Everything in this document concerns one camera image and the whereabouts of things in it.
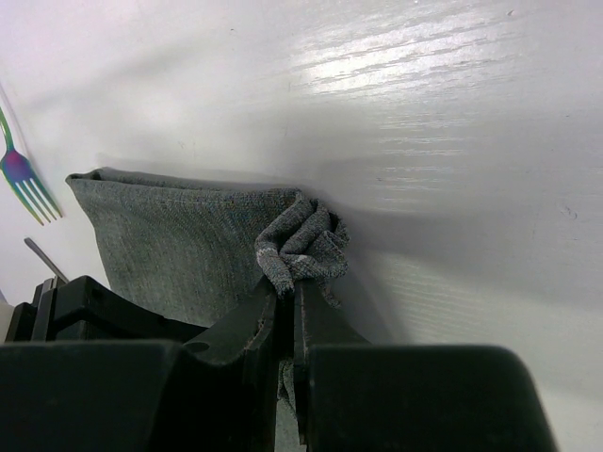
fork tine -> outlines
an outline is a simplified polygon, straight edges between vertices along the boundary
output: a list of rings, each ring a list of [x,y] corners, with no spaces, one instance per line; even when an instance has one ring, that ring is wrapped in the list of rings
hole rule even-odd
[[[29,205],[31,206],[31,204],[34,204],[34,207],[36,207],[38,209],[38,211],[44,216],[44,218],[46,218],[46,221],[48,221],[50,223],[50,219],[46,215],[46,212],[44,212],[44,209],[42,209],[40,207],[40,205],[38,204],[38,201],[36,201],[36,198],[29,190],[29,186],[27,186],[27,182],[22,181],[21,185],[19,185],[19,183],[17,183],[16,186],[19,187],[23,191],[24,197],[30,202]]]
[[[46,208],[48,213],[52,215],[54,219],[57,219],[55,213],[53,212],[53,209],[50,207],[50,205],[48,205],[47,200],[41,195],[40,189],[37,187],[36,181],[34,181],[33,178],[29,179],[29,190],[33,193],[36,198],[38,198],[38,201],[40,201],[40,203]]]
[[[17,184],[17,183],[15,183],[15,184],[9,183],[8,185],[10,186],[10,189],[15,194],[15,196],[17,198],[19,198],[19,201],[21,201],[21,204],[24,205],[25,208],[29,211],[29,213],[31,215],[33,215],[33,217],[38,221],[38,223],[43,226],[44,222],[40,219],[40,217],[38,216],[38,214],[36,213],[36,211],[31,207],[31,205],[29,205],[29,202],[27,201],[27,198],[24,196],[23,192],[19,188],[19,184]]]
[[[50,193],[48,193],[48,190],[46,190],[46,187],[44,187],[44,184],[40,181],[40,178],[38,177],[38,175],[34,172],[31,171],[31,180],[35,186],[35,188],[38,189],[38,191],[41,193],[41,195],[50,203],[50,205],[52,205],[55,210],[58,213],[58,216],[60,218],[63,218],[63,214],[61,213],[60,209],[57,206],[57,203],[55,202],[55,200],[53,200],[53,197],[50,196]]]

gray cloth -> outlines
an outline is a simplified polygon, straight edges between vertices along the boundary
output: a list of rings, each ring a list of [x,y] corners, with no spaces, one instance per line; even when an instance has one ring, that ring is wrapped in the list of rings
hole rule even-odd
[[[297,188],[227,190],[98,169],[67,178],[90,218],[111,290],[137,305],[210,326],[263,274],[280,296],[296,280],[347,270],[344,223]]]

rainbow-colored fork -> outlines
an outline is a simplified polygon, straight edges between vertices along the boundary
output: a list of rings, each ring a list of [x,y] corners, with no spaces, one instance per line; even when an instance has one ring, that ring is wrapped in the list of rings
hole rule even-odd
[[[15,149],[7,118],[4,116],[2,108],[0,108],[0,126],[4,134],[4,141],[7,143],[7,152],[0,160],[0,170],[7,178],[14,194],[42,226],[44,222],[41,216],[49,223],[52,221],[51,217],[52,219],[57,219],[57,216],[62,218],[57,204],[44,188],[36,172],[31,168],[29,160]]]

metal rod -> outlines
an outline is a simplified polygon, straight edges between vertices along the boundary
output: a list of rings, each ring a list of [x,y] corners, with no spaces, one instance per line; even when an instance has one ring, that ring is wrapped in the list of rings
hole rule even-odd
[[[27,245],[27,247],[34,251],[36,253],[36,255],[41,259],[42,262],[44,262],[46,264],[46,266],[48,266],[48,268],[50,268],[52,270],[53,273],[55,273],[57,275],[57,277],[62,280],[64,283],[68,283],[69,280],[67,279],[67,277],[65,277],[65,275],[63,275],[63,273],[57,268],[57,266],[55,264],[53,264],[53,261],[50,260],[50,258],[44,254],[44,251],[42,251],[40,249],[40,247],[38,245],[36,245],[36,243],[31,239],[31,238],[26,238],[24,240],[25,244]]]

utensil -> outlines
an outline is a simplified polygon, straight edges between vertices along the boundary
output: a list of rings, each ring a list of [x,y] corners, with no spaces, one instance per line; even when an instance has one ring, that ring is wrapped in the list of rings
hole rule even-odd
[[[36,253],[36,255],[41,259],[41,261],[44,262],[46,264],[46,266],[48,266],[48,268],[50,268],[52,270],[52,272],[57,275],[57,278],[62,280],[63,283],[69,282],[67,277],[65,275],[63,275],[63,273],[58,269],[58,267],[53,263],[53,261],[51,261],[50,258],[44,253],[44,251],[42,251],[40,249],[40,247],[38,245],[36,245],[36,242],[34,242],[29,237],[24,239],[24,242],[27,245],[27,247],[30,250],[34,251]]]
[[[2,108],[0,108],[0,127],[2,128],[4,141],[7,143],[7,151],[2,160],[0,160],[0,170],[2,170],[4,176],[7,178],[8,185],[13,193],[42,226],[44,222],[41,220],[39,214],[49,223],[52,221],[50,217],[57,219],[58,215],[62,218],[63,216],[57,204],[53,201],[50,193],[48,193],[40,178],[31,167],[29,160],[15,149],[12,134],[8,128],[7,118],[4,116]]]

